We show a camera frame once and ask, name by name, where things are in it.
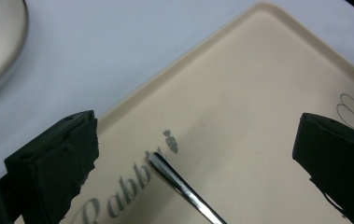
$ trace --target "metal utensil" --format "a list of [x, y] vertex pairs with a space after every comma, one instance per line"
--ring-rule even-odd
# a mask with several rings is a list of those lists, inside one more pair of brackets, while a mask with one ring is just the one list
[[149, 162], [155, 170], [174, 187], [191, 205], [199, 210], [211, 223], [226, 224], [226, 222], [212, 209], [173, 169], [173, 167], [157, 152], [149, 154]]

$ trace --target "white tabletop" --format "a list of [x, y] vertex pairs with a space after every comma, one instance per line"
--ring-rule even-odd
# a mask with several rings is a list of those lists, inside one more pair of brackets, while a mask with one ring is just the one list
[[[26, 0], [29, 33], [0, 90], [3, 159], [69, 114], [97, 117], [255, 0]], [[354, 7], [344, 0], [272, 0], [354, 65]]]

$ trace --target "shiny metal stick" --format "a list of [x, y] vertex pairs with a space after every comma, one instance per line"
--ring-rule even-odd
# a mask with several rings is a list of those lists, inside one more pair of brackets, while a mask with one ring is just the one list
[[188, 185], [188, 183], [186, 183], [185, 180], [183, 180], [183, 178], [159, 153], [150, 153], [149, 161], [156, 171], [210, 222], [226, 224], [226, 222]]

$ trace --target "cream rectangular tray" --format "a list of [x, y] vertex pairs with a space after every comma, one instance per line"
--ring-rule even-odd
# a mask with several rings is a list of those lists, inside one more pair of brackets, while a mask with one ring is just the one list
[[228, 223], [349, 223], [291, 157], [304, 112], [354, 128], [354, 67], [259, 4], [100, 118], [100, 158], [61, 223], [207, 223], [147, 151]]

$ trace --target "beige tray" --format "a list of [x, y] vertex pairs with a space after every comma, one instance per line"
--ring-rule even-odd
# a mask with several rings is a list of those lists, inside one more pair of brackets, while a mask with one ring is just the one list
[[62, 223], [207, 223], [149, 169], [157, 150], [228, 223], [349, 223], [291, 157], [303, 112], [354, 127], [354, 67], [259, 4], [100, 119]]

